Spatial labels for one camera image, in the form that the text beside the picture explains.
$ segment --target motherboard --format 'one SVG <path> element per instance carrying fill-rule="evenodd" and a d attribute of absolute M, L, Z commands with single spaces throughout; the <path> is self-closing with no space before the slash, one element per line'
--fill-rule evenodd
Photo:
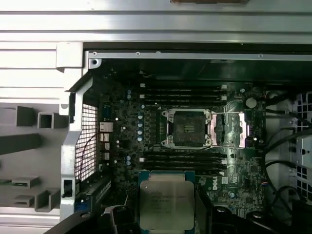
<path fill-rule="evenodd" d="M 193 171 L 211 201 L 245 217 L 260 210 L 265 89 L 207 80 L 106 78 L 100 160 L 126 191 L 138 173 Z"/>

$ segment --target black cable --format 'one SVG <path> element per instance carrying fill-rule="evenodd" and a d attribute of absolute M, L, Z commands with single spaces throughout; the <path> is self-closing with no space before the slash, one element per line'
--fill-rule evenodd
<path fill-rule="evenodd" d="M 88 144 L 90 143 L 90 141 L 95 138 L 98 134 L 100 134 L 101 132 L 95 133 L 90 139 L 88 139 L 88 141 L 86 142 L 86 144 L 83 147 L 82 150 L 82 155 L 81 155 L 81 163 L 80 163 L 80 169 L 79 169 L 79 179 L 81 179 L 81 174 L 82 174 L 82 166 L 83 166 L 83 160 L 84 160 L 84 153 L 86 151 L 86 148 L 88 146 Z"/>
<path fill-rule="evenodd" d="M 265 158 L 263 159 L 263 161 L 264 161 L 264 176 L 265 176 L 265 178 L 267 179 L 268 184 L 269 184 L 269 186 L 271 187 L 271 189 L 273 190 L 273 192 L 274 192 L 274 193 L 277 193 L 277 189 L 276 189 L 276 187 L 273 185 L 273 183 L 272 183 L 272 181 L 271 181 L 271 179 L 270 179 L 270 177 L 269 177 L 267 168 L 265 167 Z M 280 198 L 280 200 L 281 200 L 281 203 L 283 204 L 283 206 L 285 207 L 286 211 L 287 211 L 290 215 L 292 215 L 293 212 L 292 212 L 291 208 L 289 207 L 288 203 L 287 203 L 282 197 Z"/>
<path fill-rule="evenodd" d="M 277 164 L 277 163 L 284 164 L 290 168 L 294 168 L 294 169 L 297 168 L 297 166 L 294 163 L 289 162 L 289 161 L 285 161 L 285 160 L 275 160 L 275 161 L 269 162 L 265 165 L 265 167 L 267 168 L 267 167 L 270 167 L 271 165 Z"/>
<path fill-rule="evenodd" d="M 268 206 L 269 209 L 271 209 L 271 208 L 276 204 L 276 202 L 278 201 L 278 199 L 281 198 L 282 192 L 283 192 L 284 190 L 287 190 L 287 189 L 292 189 L 292 190 L 294 190 L 294 191 L 298 194 L 300 200 L 302 200 L 302 201 L 305 200 L 305 198 L 302 196 L 301 193 L 298 192 L 298 190 L 297 190 L 296 188 L 294 188 L 294 187 L 292 187 L 292 186 L 283 186 L 283 187 L 279 188 L 279 190 L 276 192 L 276 195 L 275 195 L 274 200 L 273 200 L 272 203 Z"/>
<path fill-rule="evenodd" d="M 279 129 L 276 133 L 274 133 L 267 141 L 267 145 L 269 146 L 270 145 L 270 142 L 273 140 L 273 138 L 275 136 L 277 136 L 277 134 L 279 134 L 281 131 L 284 131 L 284 130 L 293 130 L 293 132 L 295 131 L 295 128 L 281 128 Z"/>
<path fill-rule="evenodd" d="M 275 96 L 271 99 L 266 100 L 266 106 L 276 105 L 282 101 L 285 101 L 286 99 L 296 97 L 297 95 L 298 95 L 297 93 L 291 92 L 291 93 L 285 93 L 285 94 Z"/>
<path fill-rule="evenodd" d="M 299 116 L 298 114 L 294 113 L 294 112 L 290 112 L 290 111 L 275 111 L 275 110 L 270 110 L 270 109 L 266 109 L 267 113 L 271 113 L 271 114 L 277 114 L 277 115 L 287 115 L 287 116 L 291 116 L 293 118 L 296 118 L 297 120 L 301 121 L 303 124 L 309 126 L 310 128 L 312 128 L 312 123 L 307 121 L 306 119 L 302 118 L 301 116 Z"/>
<path fill-rule="evenodd" d="M 266 154 L 270 151 L 272 151 L 273 149 L 275 149 L 276 147 L 280 146 L 281 144 L 287 142 L 287 141 L 290 141 L 292 139 L 296 139 L 298 137 L 302 137 L 302 136 L 307 136 L 307 135 L 311 135 L 312 134 L 312 129 L 306 129 L 302 132 L 298 132 L 298 133 L 294 133 L 292 135 L 289 135 L 287 137 L 284 137 L 280 140 L 278 140 L 277 142 L 275 142 L 274 144 L 272 144 L 271 146 L 268 146 L 264 152 L 263 152 L 263 168 L 264 168 L 264 175 L 265 175 L 265 178 L 267 179 L 268 183 L 269 183 L 269 186 L 272 188 L 273 192 L 274 193 L 277 193 L 277 189 L 276 187 L 274 187 L 270 177 L 269 177 L 269 174 L 268 174 L 268 171 L 267 171 L 267 168 L 266 168 L 266 161 L 265 161 L 265 157 L 266 157 Z M 292 210 L 291 208 L 289 207 L 288 203 L 281 197 L 280 198 L 283 206 L 285 207 L 286 211 L 291 214 L 292 213 Z"/>
<path fill-rule="evenodd" d="M 278 140 L 277 142 L 275 142 L 274 144 L 268 146 L 265 148 L 264 152 L 263 152 L 263 155 L 265 157 L 265 155 L 272 151 L 273 149 L 275 149 L 276 147 L 280 146 L 281 144 L 284 144 L 285 142 L 287 141 L 290 141 L 290 140 L 293 140 L 293 139 L 296 139 L 298 137 L 303 137 L 303 136 L 307 136 L 307 135 L 311 135 L 312 134 L 312 129 L 311 128 L 308 128 L 308 129 L 305 129 L 301 132 L 297 132 L 297 133 L 294 133 L 294 134 L 291 134 L 289 136 L 286 136 L 280 140 Z"/>

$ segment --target chip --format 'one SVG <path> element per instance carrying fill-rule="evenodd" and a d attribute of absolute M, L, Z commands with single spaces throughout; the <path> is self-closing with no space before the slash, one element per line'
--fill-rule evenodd
<path fill-rule="evenodd" d="M 246 198 L 246 203 L 247 204 L 252 204 L 254 202 L 253 198 L 252 197 L 247 197 Z"/>
<path fill-rule="evenodd" d="M 258 167 L 257 166 L 251 166 L 250 171 L 251 172 L 258 172 Z"/>

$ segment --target metal mesh grille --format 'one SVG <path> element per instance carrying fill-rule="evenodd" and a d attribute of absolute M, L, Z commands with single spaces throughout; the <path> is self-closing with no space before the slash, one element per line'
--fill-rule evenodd
<path fill-rule="evenodd" d="M 82 131 L 76 144 L 75 176 L 81 181 L 96 171 L 97 113 L 94 106 L 82 106 Z"/>

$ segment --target cpu socket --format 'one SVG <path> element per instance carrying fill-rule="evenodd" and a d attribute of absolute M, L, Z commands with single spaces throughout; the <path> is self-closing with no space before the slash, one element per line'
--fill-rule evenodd
<path fill-rule="evenodd" d="M 161 142 L 172 149 L 200 149 L 215 142 L 213 112 L 208 109 L 170 109 L 162 112 L 167 118 L 167 139 Z"/>

